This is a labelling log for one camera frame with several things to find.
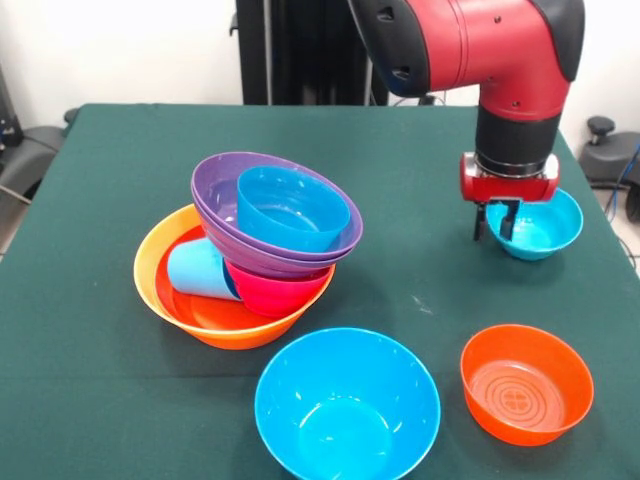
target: red robot arm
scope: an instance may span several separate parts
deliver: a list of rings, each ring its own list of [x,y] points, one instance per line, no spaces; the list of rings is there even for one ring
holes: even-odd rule
[[[349,3],[393,93],[480,85],[475,152],[461,160],[465,200],[551,198],[559,179],[551,152],[582,53],[583,0]]]

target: dark green table cover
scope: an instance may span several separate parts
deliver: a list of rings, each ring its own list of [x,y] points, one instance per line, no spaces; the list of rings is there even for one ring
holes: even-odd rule
[[[492,238],[473,243],[458,158],[474,119],[466,108],[83,108],[0,264],[1,478],[289,478],[255,428],[255,386],[278,349],[331,326],[391,335],[435,377],[440,433],[411,478],[640,478],[636,274],[562,140],[562,185],[585,215],[576,243],[535,264]],[[132,280],[145,234],[190,202],[193,167],[229,150],[318,170],[365,220],[324,297],[245,352],[168,325]],[[549,446],[505,445],[466,409],[462,347],[505,322],[559,335],[591,367],[591,413]]]

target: plastic cup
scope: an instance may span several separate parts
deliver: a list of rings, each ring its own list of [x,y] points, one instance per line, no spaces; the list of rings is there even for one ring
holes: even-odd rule
[[[222,254],[207,238],[176,246],[169,255],[169,280],[177,291],[239,300]]]

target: bowl rim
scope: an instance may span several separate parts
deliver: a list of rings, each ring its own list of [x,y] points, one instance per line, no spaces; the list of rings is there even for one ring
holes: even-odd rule
[[[311,275],[307,276],[307,277],[293,277],[293,278],[271,278],[271,277],[267,277],[264,275],[259,275],[257,273],[253,273],[250,272],[249,270],[247,270],[246,268],[243,268],[239,265],[236,265],[235,263],[233,263],[231,260],[224,258],[223,259],[223,263],[225,265],[225,267],[227,268],[227,270],[229,271],[229,275],[231,275],[231,270],[233,270],[234,272],[239,272],[240,274],[249,277],[249,278],[257,278],[260,279],[261,282],[264,282],[264,284],[268,284],[271,286],[278,286],[278,285],[287,285],[287,284],[308,284],[308,283],[317,283],[320,280],[324,281],[324,279],[326,279],[327,275],[329,275],[330,273],[330,269],[331,267],[325,267],[322,268],[314,273],[312,273]]]
[[[335,206],[338,207],[340,212],[338,212],[336,215],[333,215],[333,216],[337,217],[338,215],[340,215],[342,218],[339,218],[339,220],[341,221],[336,222],[337,226],[335,227],[325,228],[322,230],[318,230],[317,232],[314,232],[309,230],[301,230],[299,228],[292,227],[290,225],[287,225],[285,223],[282,223],[278,220],[271,218],[269,215],[267,215],[262,210],[260,210],[252,200],[249,199],[249,196],[247,195],[248,192],[246,192],[247,190],[246,184],[250,181],[255,181],[256,174],[260,170],[281,171],[286,175],[290,175],[291,177],[293,176],[298,177],[298,180],[304,180],[305,182],[309,182],[313,188],[320,190],[325,194],[323,203],[326,204],[327,201],[331,201],[335,204]],[[351,222],[351,209],[349,208],[349,203],[340,195],[340,193],[336,191],[331,185],[328,185],[322,180],[316,177],[313,177],[301,170],[293,170],[291,168],[279,167],[276,165],[262,165],[262,166],[247,168],[244,172],[242,172],[238,176],[238,206],[240,204],[239,203],[240,199],[242,199],[243,202],[251,209],[254,215],[258,215],[259,217],[267,220],[269,223],[273,223],[277,225],[278,228],[284,230],[285,232],[294,233],[297,235],[314,236],[316,233],[319,233],[319,234],[335,233],[336,237],[338,237],[342,233],[342,231],[345,228],[347,228],[347,226],[349,225],[349,222]],[[327,252],[308,252],[308,253],[327,253]]]
[[[530,332],[540,333],[540,334],[544,335],[545,337],[550,338],[550,339],[552,339],[553,341],[555,341],[557,343],[560,343],[564,348],[569,350],[569,352],[578,360],[578,362],[584,368],[584,371],[587,373],[587,379],[589,380],[589,391],[590,391],[589,404],[587,405],[587,408],[585,408],[584,412],[580,415],[580,417],[578,417],[575,421],[573,421],[571,423],[563,425],[560,428],[547,429],[547,430],[535,430],[534,431],[534,430],[530,430],[528,428],[524,428],[524,427],[520,427],[518,425],[514,425],[514,424],[509,423],[509,422],[505,422],[504,420],[500,419],[499,417],[497,417],[493,413],[491,413],[491,411],[489,411],[488,408],[486,408],[482,403],[480,403],[478,401],[476,395],[474,395],[472,393],[471,386],[469,385],[469,382],[467,382],[467,378],[466,378],[466,375],[465,375],[464,366],[463,366],[465,355],[467,354],[467,350],[469,349],[471,344],[475,340],[477,340],[479,336],[484,335],[486,332],[489,332],[489,331],[492,331],[492,330],[502,330],[504,328],[517,328],[519,330],[528,330]],[[569,345],[567,342],[562,340],[560,337],[557,337],[553,333],[547,332],[546,330],[543,330],[543,329],[538,328],[538,327],[532,327],[531,325],[522,325],[522,324],[519,324],[519,323],[502,323],[502,324],[498,324],[498,325],[491,325],[490,327],[484,328],[484,329],[476,332],[467,341],[467,343],[465,344],[464,348],[462,349],[462,353],[460,354],[460,377],[462,378],[462,385],[463,385],[464,391],[468,395],[470,395],[471,398],[473,398],[473,400],[482,409],[483,412],[485,412],[487,415],[489,415],[492,419],[494,419],[495,421],[499,422],[500,424],[508,426],[509,428],[512,428],[512,429],[517,430],[519,432],[527,433],[527,434],[536,433],[536,434],[545,435],[545,434],[563,433],[563,432],[567,432],[567,431],[571,430],[573,427],[575,427],[580,422],[582,422],[582,420],[584,420],[585,417],[589,414],[589,412],[591,411],[591,407],[593,407],[593,402],[594,402],[594,399],[595,399],[595,385],[594,385],[594,382],[593,382],[593,376],[591,374],[591,370],[589,369],[589,366],[584,361],[584,359],[580,356],[580,354],[571,345]]]
[[[405,347],[402,343],[398,342],[397,340],[391,338],[388,335],[384,335],[382,333],[375,332],[373,330],[367,330],[365,328],[358,328],[358,327],[323,328],[323,329],[315,330],[313,332],[310,332],[310,333],[307,333],[305,335],[302,335],[302,336],[296,338],[295,340],[289,342],[287,345],[282,347],[280,350],[278,350],[278,352],[276,352],[276,354],[271,358],[271,360],[269,360],[269,362],[267,363],[267,366],[264,367],[264,370],[262,370],[262,373],[260,374],[260,379],[258,380],[258,385],[256,386],[256,393],[255,393],[254,402],[253,402],[253,411],[254,411],[254,417],[255,417],[255,421],[256,421],[256,426],[258,428],[258,433],[260,434],[260,438],[262,439],[262,443],[264,443],[264,445],[267,447],[267,450],[269,450],[269,453],[271,454],[271,456],[273,458],[275,458],[278,461],[278,463],[280,465],[282,465],[282,467],[285,470],[291,472],[294,476],[296,476],[296,477],[298,477],[298,478],[300,478],[302,480],[311,480],[311,479],[309,479],[307,477],[304,477],[303,475],[300,475],[300,473],[294,471],[294,469],[286,466],[285,463],[280,459],[280,457],[278,457],[274,453],[274,451],[271,449],[271,445],[269,444],[269,442],[266,441],[266,438],[265,438],[265,436],[263,434],[263,431],[262,431],[262,428],[261,428],[261,425],[260,425],[260,420],[259,420],[260,417],[258,417],[258,397],[259,397],[259,392],[262,389],[262,384],[263,384],[263,381],[264,381],[264,378],[265,378],[266,374],[272,368],[273,364],[280,357],[280,355],[283,355],[290,348],[293,348],[294,345],[305,341],[309,337],[313,337],[313,336],[317,336],[317,335],[341,333],[341,332],[357,332],[359,334],[372,335],[372,336],[377,337],[379,339],[382,339],[384,341],[390,342],[396,348],[399,348],[399,349],[403,350],[404,352],[408,353],[409,356],[412,357],[415,360],[415,362],[420,366],[422,372],[426,375],[427,382],[428,382],[428,385],[430,387],[430,390],[433,393],[433,395],[435,395],[436,417],[437,418],[436,418],[436,422],[435,422],[434,433],[433,433],[431,439],[429,440],[429,444],[427,445],[427,448],[425,448],[425,451],[420,455],[420,457],[416,460],[416,462],[413,463],[410,467],[408,467],[404,472],[402,472],[398,476],[393,477],[391,479],[391,480],[399,480],[399,479],[403,478],[405,475],[407,475],[409,472],[414,470],[420,464],[420,462],[422,462],[422,460],[425,459],[425,457],[428,455],[428,453],[433,448],[433,445],[435,444],[436,439],[438,438],[438,433],[440,432],[440,424],[441,424],[441,421],[442,421],[442,402],[440,400],[440,394],[438,392],[438,386],[436,385],[436,382],[433,379],[433,377],[431,376],[431,373],[429,372],[427,367],[424,365],[424,363],[422,363],[422,360],[420,360],[420,358],[415,353],[413,353],[411,350],[409,350],[409,348]]]
[[[345,258],[347,255],[349,255],[355,249],[355,247],[354,247],[353,249],[347,250],[345,253],[342,253],[337,257],[327,258],[325,260],[300,260],[300,259],[297,259],[297,258],[282,257],[280,255],[276,255],[274,253],[267,252],[265,250],[262,250],[262,249],[260,249],[260,248],[258,248],[256,246],[254,246],[254,245],[251,245],[251,244],[245,242],[241,238],[238,238],[235,235],[233,235],[232,233],[230,233],[228,230],[225,230],[224,228],[221,228],[220,225],[217,224],[217,223],[211,224],[211,223],[209,223],[207,221],[204,221],[204,220],[208,220],[209,217],[204,215],[204,214],[206,214],[206,212],[203,212],[201,203],[194,201],[193,205],[195,205],[196,211],[198,212],[198,214],[200,216],[200,222],[201,222],[202,228],[205,230],[205,232],[207,232],[207,233],[209,233],[209,231],[219,232],[220,235],[222,235],[229,242],[233,242],[236,245],[236,249],[237,248],[242,248],[242,249],[245,249],[245,250],[249,250],[253,255],[258,255],[258,256],[260,256],[262,258],[268,258],[270,261],[276,261],[276,262],[283,263],[283,264],[286,264],[286,265],[294,265],[294,266],[299,267],[299,268],[310,268],[310,269],[321,270],[323,268],[327,268],[331,264],[335,264],[335,263],[339,262],[340,260]]]
[[[514,244],[513,240],[505,240],[504,238],[502,238],[502,235],[500,235],[499,232],[496,231],[493,228],[491,222],[487,222],[489,224],[489,230],[491,230],[491,233],[493,234],[493,236],[502,245],[504,245],[505,247],[517,250],[519,252],[525,252],[525,253],[554,253],[554,252],[557,252],[558,250],[562,250],[562,249],[568,247],[573,242],[575,242],[576,239],[582,233],[582,229],[584,228],[584,213],[582,212],[582,209],[580,208],[580,204],[576,201],[575,198],[573,198],[571,196],[571,194],[569,192],[567,192],[566,190],[563,190],[562,188],[556,188],[556,191],[555,191],[554,195],[556,195],[558,193],[560,193],[561,195],[563,195],[563,196],[567,197],[569,200],[571,200],[571,203],[576,207],[576,210],[578,211],[578,213],[580,215],[580,225],[578,226],[578,229],[576,230],[575,234],[569,240],[567,240],[566,242],[561,243],[559,245],[556,245],[555,247],[552,247],[552,248],[548,248],[548,247],[547,248],[535,248],[535,249],[533,249],[533,248],[524,248],[524,247],[521,247],[519,245]],[[531,203],[529,203],[529,205],[544,204],[544,203],[548,203],[548,202],[531,202]]]
[[[252,333],[259,333],[265,329],[271,329],[273,327],[276,327],[278,325],[284,325],[287,324],[289,322],[291,322],[292,320],[296,319],[297,317],[299,317],[300,315],[302,315],[311,305],[313,305],[326,291],[326,289],[329,287],[329,284],[331,283],[331,280],[333,279],[333,275],[335,273],[336,270],[336,266],[332,265],[329,271],[329,275],[325,281],[325,283],[322,285],[322,287],[320,287],[318,289],[318,292],[307,302],[305,303],[302,307],[300,307],[298,310],[296,310],[295,312],[291,313],[290,315],[287,315],[284,318],[281,319],[277,319],[274,320],[272,322],[266,323],[264,325],[261,325],[259,327],[253,327],[253,328],[245,328],[245,329],[241,329],[241,330],[214,330],[214,329],[210,329],[210,328],[202,328],[202,327],[194,327],[193,325],[188,325],[186,323],[182,323],[180,320],[178,320],[177,318],[174,318],[172,315],[170,315],[168,312],[165,311],[164,308],[161,308],[160,306],[158,306],[155,302],[154,299],[152,298],[148,298],[147,295],[144,294],[144,290],[142,289],[142,255],[144,253],[144,251],[146,250],[146,246],[151,243],[151,241],[155,238],[156,233],[158,230],[162,229],[162,227],[164,225],[166,225],[167,223],[170,223],[172,221],[174,221],[176,218],[178,218],[180,215],[184,215],[185,212],[188,212],[189,210],[195,209],[195,206],[193,204],[189,204],[186,205],[172,213],[170,213],[169,215],[167,215],[166,217],[164,217],[160,222],[158,222],[148,233],[147,235],[144,237],[144,239],[142,240],[142,242],[140,243],[140,245],[138,246],[138,250],[136,251],[136,256],[133,260],[133,280],[136,286],[136,290],[138,291],[138,295],[140,296],[140,298],[142,299],[142,301],[147,305],[147,307],[149,307],[151,309],[151,311],[153,311],[156,315],[158,315],[159,317],[165,319],[166,321],[168,321],[169,323],[172,323],[173,325],[186,330],[188,332],[196,332],[196,333],[201,333],[201,334],[205,334],[205,335],[216,335],[216,336],[235,336],[235,335],[245,335],[245,334],[252,334]],[[169,245],[171,245],[172,242],[174,242],[176,239],[170,239],[168,240],[168,244],[167,244],[167,248]],[[154,271],[153,271],[153,277],[155,279],[155,276],[157,275],[157,271],[158,271],[158,267],[159,264],[154,266]]]
[[[213,210],[211,210],[206,203],[204,203],[204,201],[202,201],[202,197],[200,196],[200,194],[196,191],[195,189],[195,177],[197,175],[197,172],[199,169],[203,168],[204,165],[206,165],[207,162],[211,162],[215,159],[218,159],[222,156],[226,156],[226,155],[250,155],[250,156],[257,156],[260,158],[265,158],[265,159],[274,159],[277,161],[281,161],[281,162],[285,162],[286,164],[290,164],[291,168],[296,169],[297,171],[301,171],[307,175],[311,175],[311,176],[315,176],[314,178],[317,178],[318,180],[322,181],[323,183],[326,183],[327,186],[331,187],[342,199],[343,201],[346,202],[348,208],[349,208],[349,214],[350,214],[350,220],[349,222],[347,222],[347,225],[345,227],[348,228],[351,223],[353,223],[354,225],[357,225],[357,229],[356,229],[356,235],[354,236],[353,240],[346,246],[342,247],[342,248],[338,248],[338,249],[334,249],[334,250],[329,250],[327,252],[303,252],[303,251],[299,251],[299,250],[291,250],[291,249],[287,249],[287,248],[283,248],[283,247],[278,247],[275,245],[270,245],[266,242],[262,242],[250,235],[245,234],[244,232],[242,232],[242,230],[240,230],[237,227],[234,227],[233,225],[230,225],[229,223],[225,222],[224,220],[222,220],[218,215],[215,214],[215,212]],[[256,165],[256,166],[275,166],[275,165]],[[362,240],[362,236],[364,234],[364,219],[362,218],[362,214],[360,213],[360,209],[358,208],[358,206],[355,204],[355,202],[351,199],[351,197],[349,195],[347,195],[339,186],[337,186],[335,183],[333,183],[331,180],[329,180],[328,178],[326,178],[324,175],[320,174],[319,172],[316,172],[315,170],[312,170],[311,168],[305,167],[304,165],[300,165],[298,163],[295,163],[291,160],[288,160],[284,157],[279,157],[277,155],[270,155],[267,153],[258,153],[258,152],[252,152],[252,151],[227,151],[227,152],[219,152],[216,153],[214,155],[209,155],[208,157],[202,159],[200,162],[198,162],[198,164],[195,166],[195,168],[193,169],[193,172],[191,174],[191,181],[190,181],[190,190],[191,190],[191,195],[193,197],[194,203],[196,201],[198,201],[199,203],[202,203],[202,209],[203,211],[206,213],[206,217],[207,218],[211,218],[211,220],[214,223],[220,224],[220,228],[222,230],[225,230],[230,236],[234,237],[234,238],[238,238],[238,240],[242,241],[243,243],[245,243],[246,245],[252,246],[258,250],[263,250],[265,245],[269,245],[273,250],[267,253],[271,253],[272,255],[276,255],[278,257],[282,257],[282,258],[295,258],[295,259],[300,259],[302,261],[306,261],[306,262],[313,262],[313,261],[324,261],[327,259],[331,259],[334,257],[341,257],[343,255],[346,255],[347,253],[349,253],[350,251],[352,251],[357,245],[358,243],[360,243],[360,240]]]

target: light blue cup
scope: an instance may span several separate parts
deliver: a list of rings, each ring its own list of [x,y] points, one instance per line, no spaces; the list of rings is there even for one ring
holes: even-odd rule
[[[326,252],[350,218],[344,199],[306,173],[254,167],[238,177],[238,227],[263,242]]]
[[[176,246],[169,254],[167,274],[181,293],[240,300],[222,254],[207,238]]]

